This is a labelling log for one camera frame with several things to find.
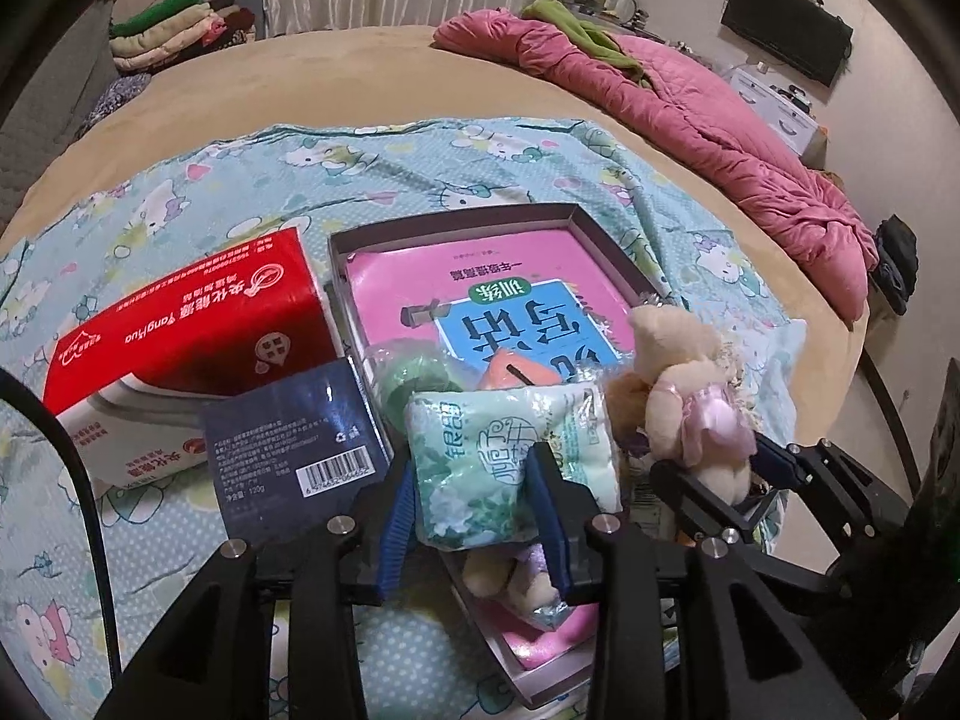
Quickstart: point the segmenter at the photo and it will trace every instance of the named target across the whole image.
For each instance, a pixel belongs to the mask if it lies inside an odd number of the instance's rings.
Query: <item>red and white box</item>
[[[296,229],[210,256],[56,344],[43,402],[91,477],[132,488],[206,461],[199,410],[342,355]]]

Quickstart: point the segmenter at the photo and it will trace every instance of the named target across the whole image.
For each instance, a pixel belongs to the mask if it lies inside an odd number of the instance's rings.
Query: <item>wall-mounted tv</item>
[[[853,29],[810,0],[728,0],[720,23],[826,86],[850,55]]]

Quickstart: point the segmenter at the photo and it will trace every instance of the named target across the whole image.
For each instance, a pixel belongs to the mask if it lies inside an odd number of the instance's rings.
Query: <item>green towel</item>
[[[552,23],[570,43],[586,55],[592,56],[611,67],[624,71],[627,77],[635,79],[641,86],[649,89],[650,84],[644,77],[643,66],[634,57],[627,56],[610,35],[603,32],[599,25],[579,20],[562,2],[558,0],[534,0],[520,13],[522,18]]]
[[[133,18],[110,25],[110,37],[133,37],[156,26],[162,20],[175,16],[191,5],[200,4],[200,0],[164,0],[137,13]]]

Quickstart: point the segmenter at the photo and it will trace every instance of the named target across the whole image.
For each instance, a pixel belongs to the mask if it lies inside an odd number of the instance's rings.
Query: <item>pink comforter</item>
[[[877,250],[842,191],[807,170],[719,76],[659,43],[616,39],[640,60],[653,92],[554,25],[505,10],[464,13],[434,33],[443,49],[518,66],[590,100],[696,170],[800,265],[842,319],[859,319]]]

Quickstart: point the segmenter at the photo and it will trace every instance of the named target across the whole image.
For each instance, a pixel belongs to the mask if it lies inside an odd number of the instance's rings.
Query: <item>dark blue box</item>
[[[200,412],[231,538],[289,541],[335,514],[389,464],[349,359],[334,360]]]

